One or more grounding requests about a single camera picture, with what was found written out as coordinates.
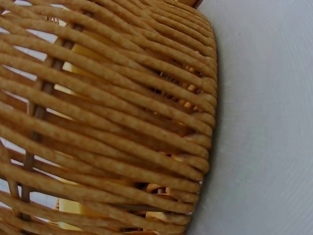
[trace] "white surface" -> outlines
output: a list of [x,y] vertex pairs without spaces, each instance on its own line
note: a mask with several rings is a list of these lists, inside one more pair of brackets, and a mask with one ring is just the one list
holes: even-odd
[[204,0],[220,59],[195,235],[313,235],[313,1]]

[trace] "yellow object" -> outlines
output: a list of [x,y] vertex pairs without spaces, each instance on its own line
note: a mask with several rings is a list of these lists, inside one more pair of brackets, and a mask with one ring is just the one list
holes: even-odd
[[[65,179],[59,178],[60,181],[72,185],[77,185],[77,183],[68,181]],[[98,217],[103,217],[103,215],[99,212],[96,212],[92,209],[89,209],[87,207],[84,207],[81,203],[75,202],[75,201],[70,201],[67,199],[60,198],[59,201],[59,211],[61,212],[68,212],[68,213],[74,213],[74,214],[85,214],[85,215],[93,215],[93,216],[98,216]],[[72,225],[69,225],[67,223],[60,222],[59,226],[63,229],[68,229],[68,230],[77,230],[81,231],[80,228],[74,227]]]

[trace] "wicker basket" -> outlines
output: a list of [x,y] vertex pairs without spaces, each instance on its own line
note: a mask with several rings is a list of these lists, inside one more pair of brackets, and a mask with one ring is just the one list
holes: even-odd
[[[10,207],[0,208],[0,234],[184,234],[215,126],[217,55],[207,19],[173,0],[28,2],[0,1],[11,15],[0,17],[10,32],[0,34],[0,136],[24,150],[0,142],[0,177],[10,189],[0,191]],[[101,216],[49,208],[31,192]]]

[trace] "white wall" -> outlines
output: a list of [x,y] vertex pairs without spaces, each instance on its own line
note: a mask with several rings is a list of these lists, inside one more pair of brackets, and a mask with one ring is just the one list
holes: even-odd
[[220,110],[189,234],[313,235],[313,1],[199,10],[217,36]]

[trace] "tan woven fiber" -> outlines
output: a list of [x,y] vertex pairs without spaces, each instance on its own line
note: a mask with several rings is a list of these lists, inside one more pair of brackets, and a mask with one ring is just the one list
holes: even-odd
[[0,234],[183,235],[215,127],[210,23],[174,0],[27,2],[0,0]]

